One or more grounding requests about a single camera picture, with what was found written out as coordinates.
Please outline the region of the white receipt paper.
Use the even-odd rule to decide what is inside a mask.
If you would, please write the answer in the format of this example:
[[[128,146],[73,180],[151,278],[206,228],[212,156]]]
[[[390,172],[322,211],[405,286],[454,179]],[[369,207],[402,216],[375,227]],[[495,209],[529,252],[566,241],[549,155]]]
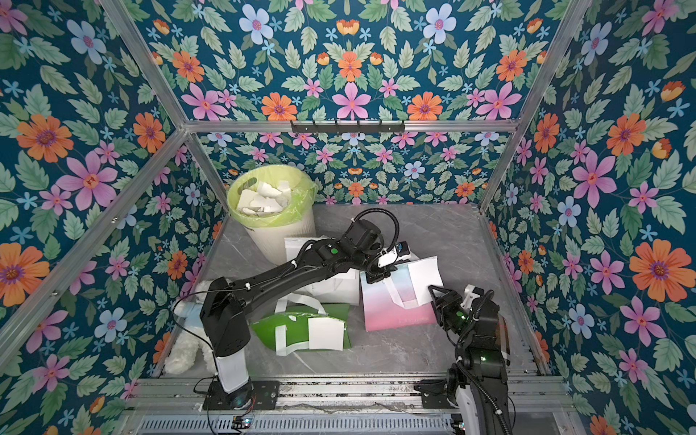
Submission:
[[[438,257],[407,262],[399,268],[406,273],[407,284],[400,290],[400,296],[408,308],[429,304],[433,299],[430,287],[443,285]]]

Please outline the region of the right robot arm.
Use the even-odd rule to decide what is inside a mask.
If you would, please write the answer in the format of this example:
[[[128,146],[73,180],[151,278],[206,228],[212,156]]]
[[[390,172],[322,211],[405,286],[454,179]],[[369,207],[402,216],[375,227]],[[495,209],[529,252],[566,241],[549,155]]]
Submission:
[[[463,434],[511,434],[504,319],[495,292],[469,285],[461,293],[428,286],[438,326],[454,348],[445,394],[460,412]]]

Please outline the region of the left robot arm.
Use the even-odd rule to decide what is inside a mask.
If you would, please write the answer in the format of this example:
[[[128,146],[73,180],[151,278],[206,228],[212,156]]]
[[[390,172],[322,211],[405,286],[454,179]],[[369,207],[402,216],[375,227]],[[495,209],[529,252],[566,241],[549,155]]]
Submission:
[[[379,282],[396,270],[391,260],[379,260],[397,253],[400,223],[383,208],[368,208],[356,215],[346,232],[337,239],[311,239],[297,256],[262,274],[231,281],[220,277],[210,283],[199,318],[210,340],[219,399],[227,410],[241,410],[251,404],[253,384],[246,368],[245,348],[250,341],[247,316],[275,303],[302,287],[312,285],[351,269],[364,272],[367,281]]]

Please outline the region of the pink blue gradient tote bag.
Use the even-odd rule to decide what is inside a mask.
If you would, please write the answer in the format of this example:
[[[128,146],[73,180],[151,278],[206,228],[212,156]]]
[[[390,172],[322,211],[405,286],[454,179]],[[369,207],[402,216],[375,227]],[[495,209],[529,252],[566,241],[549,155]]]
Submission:
[[[406,302],[402,301],[400,290],[404,290],[407,278],[406,273],[401,271],[399,266],[390,277],[373,284],[368,284],[363,273],[360,273],[362,306],[367,332],[436,323],[431,302],[424,306],[408,308]]]

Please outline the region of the green white tote bag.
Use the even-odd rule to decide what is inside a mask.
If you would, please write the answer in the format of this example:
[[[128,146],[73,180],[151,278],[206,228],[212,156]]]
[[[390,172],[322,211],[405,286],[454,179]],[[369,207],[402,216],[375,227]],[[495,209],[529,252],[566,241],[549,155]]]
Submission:
[[[275,311],[253,323],[251,329],[261,343],[277,356],[304,351],[331,351],[309,349],[308,320],[314,317],[333,317],[345,322],[345,350],[352,347],[347,331],[350,308],[345,303],[324,304],[308,295],[291,294],[279,299]]]

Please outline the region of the green plastic bin liner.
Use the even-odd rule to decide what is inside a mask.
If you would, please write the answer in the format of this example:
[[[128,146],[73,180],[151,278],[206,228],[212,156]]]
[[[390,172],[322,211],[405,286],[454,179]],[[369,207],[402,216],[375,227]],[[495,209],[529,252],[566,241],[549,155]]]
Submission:
[[[266,165],[241,175],[227,192],[230,215],[245,228],[281,228],[312,210],[315,182],[302,170]]]

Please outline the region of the torn paper pieces in bin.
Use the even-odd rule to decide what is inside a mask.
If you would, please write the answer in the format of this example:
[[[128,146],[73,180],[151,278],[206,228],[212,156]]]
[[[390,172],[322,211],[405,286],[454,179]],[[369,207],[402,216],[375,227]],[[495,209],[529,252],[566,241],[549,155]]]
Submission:
[[[279,181],[277,186],[252,179],[239,190],[236,210],[247,216],[275,215],[284,211],[292,199],[288,181]]]

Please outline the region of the white plush toy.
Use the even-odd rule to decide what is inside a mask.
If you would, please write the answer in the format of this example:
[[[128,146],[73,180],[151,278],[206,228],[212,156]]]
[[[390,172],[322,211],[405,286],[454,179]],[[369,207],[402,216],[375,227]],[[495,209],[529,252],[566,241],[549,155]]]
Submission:
[[[183,328],[164,360],[164,373],[168,375],[185,373],[194,366],[199,355],[202,355],[206,369],[212,374],[217,373],[210,339],[200,320],[203,303],[211,284],[211,280],[199,282],[189,297],[175,304],[173,313],[178,321],[182,321]]]

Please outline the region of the aluminium crossbar rear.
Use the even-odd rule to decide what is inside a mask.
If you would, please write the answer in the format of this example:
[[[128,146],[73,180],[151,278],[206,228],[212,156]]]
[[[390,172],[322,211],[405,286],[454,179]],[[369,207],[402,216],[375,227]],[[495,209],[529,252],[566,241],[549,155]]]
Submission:
[[[365,134],[402,132],[515,132],[518,123],[502,121],[189,121],[189,132],[242,133],[327,133],[362,132]]]

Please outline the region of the aluminium crossbar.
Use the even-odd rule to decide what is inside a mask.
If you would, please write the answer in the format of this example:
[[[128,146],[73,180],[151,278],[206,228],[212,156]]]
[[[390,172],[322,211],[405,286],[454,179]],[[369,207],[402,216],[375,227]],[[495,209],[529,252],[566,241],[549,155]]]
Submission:
[[[365,134],[402,132],[515,132],[518,123],[502,121],[189,121],[189,132],[242,133],[327,133],[362,132]]]
[[[117,195],[112,204],[99,215],[85,234],[59,261],[42,284],[19,306],[1,328],[1,371],[19,354],[36,326],[50,315],[57,301],[82,273],[86,263],[99,251],[132,205],[152,185],[155,176],[176,155],[188,136],[186,129],[177,129],[164,145],[139,170],[132,181]]]

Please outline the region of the aluminium crossbar left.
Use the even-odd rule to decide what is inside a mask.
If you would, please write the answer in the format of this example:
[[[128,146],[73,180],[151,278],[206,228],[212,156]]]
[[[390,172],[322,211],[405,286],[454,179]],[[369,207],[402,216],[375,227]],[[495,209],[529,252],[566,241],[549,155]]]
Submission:
[[[1,328],[1,371],[19,354],[36,326],[50,315],[57,301],[82,273],[86,263],[99,251],[132,205],[152,185],[155,176],[176,155],[188,136],[186,129],[177,129],[164,145],[139,170],[132,181],[117,195],[112,204],[99,215],[85,234],[59,261],[42,284],[19,306]]]

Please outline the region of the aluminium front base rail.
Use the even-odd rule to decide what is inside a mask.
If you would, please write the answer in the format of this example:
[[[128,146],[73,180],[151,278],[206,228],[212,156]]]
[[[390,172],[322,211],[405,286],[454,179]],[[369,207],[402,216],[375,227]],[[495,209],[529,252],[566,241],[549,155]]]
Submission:
[[[255,382],[252,411],[383,411],[437,413],[455,411],[444,394],[422,393],[418,384],[439,384],[441,375],[397,373],[349,376],[301,375]],[[202,411],[208,380],[162,378],[140,382],[126,400],[127,410]],[[513,413],[572,413],[574,401],[558,376],[513,375],[507,381]]]

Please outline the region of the aluminium frame post right rear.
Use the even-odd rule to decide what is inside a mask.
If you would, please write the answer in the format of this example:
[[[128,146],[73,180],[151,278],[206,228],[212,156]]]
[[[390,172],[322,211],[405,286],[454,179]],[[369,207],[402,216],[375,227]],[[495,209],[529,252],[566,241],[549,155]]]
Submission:
[[[491,205],[498,188],[501,186],[507,170],[513,163],[515,152],[518,145],[525,138],[526,132],[533,121],[534,115],[537,112],[543,97],[546,94],[547,87],[551,85],[553,78],[558,70],[558,67],[565,56],[565,53],[574,38],[578,28],[582,25],[582,21],[587,13],[592,2],[588,0],[573,0],[569,1],[567,10],[562,17],[556,35],[552,39],[545,63],[540,67],[539,73],[536,76],[534,83],[525,99],[525,103],[521,108],[517,119],[517,126],[514,133],[509,138],[506,146],[498,159],[497,166],[493,170],[486,193],[478,203],[478,212],[484,215]]]

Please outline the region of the aluminium frame post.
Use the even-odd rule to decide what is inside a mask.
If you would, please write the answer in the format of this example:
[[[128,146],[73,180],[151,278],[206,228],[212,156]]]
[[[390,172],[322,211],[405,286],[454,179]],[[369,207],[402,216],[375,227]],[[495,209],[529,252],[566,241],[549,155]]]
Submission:
[[[552,39],[545,63],[540,67],[539,73],[536,76],[534,83],[525,99],[525,103],[521,108],[517,119],[517,126],[514,133],[509,138],[506,146],[498,159],[497,166],[493,170],[486,193],[478,203],[478,212],[484,215],[491,205],[498,188],[501,186],[507,170],[513,163],[515,152],[518,145],[525,138],[526,132],[533,121],[534,115],[537,112],[543,97],[546,94],[547,87],[551,85],[553,78],[558,70],[558,67],[565,56],[565,53],[574,38],[578,28],[582,25],[582,21],[587,13],[592,2],[588,0],[573,0],[569,1],[567,10],[562,17],[556,35]]]
[[[186,116],[177,96],[161,72],[161,67],[154,60],[150,47],[146,44],[125,3],[123,1],[101,1],[101,6],[121,36],[130,55],[141,69],[141,73],[150,85],[152,92],[169,116],[173,127],[172,134],[183,134],[182,141],[188,147],[192,157],[199,163],[202,174],[207,179],[223,210],[228,213],[227,192],[224,183],[208,152],[204,150],[197,133],[190,128],[192,121]]]

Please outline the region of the aluminium frame post left rear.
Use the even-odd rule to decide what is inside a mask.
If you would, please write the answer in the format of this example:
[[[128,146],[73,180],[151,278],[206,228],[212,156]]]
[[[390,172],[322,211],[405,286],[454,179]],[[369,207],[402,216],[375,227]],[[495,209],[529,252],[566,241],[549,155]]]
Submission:
[[[130,55],[141,69],[141,73],[150,85],[152,92],[169,116],[173,127],[172,134],[183,134],[182,141],[188,147],[192,157],[199,163],[202,174],[207,179],[223,210],[228,213],[227,192],[224,183],[208,152],[204,150],[197,133],[190,128],[192,121],[186,116],[177,96],[161,72],[161,67],[154,60],[150,47],[146,44],[125,3],[123,1],[101,1],[101,6],[121,36]]]

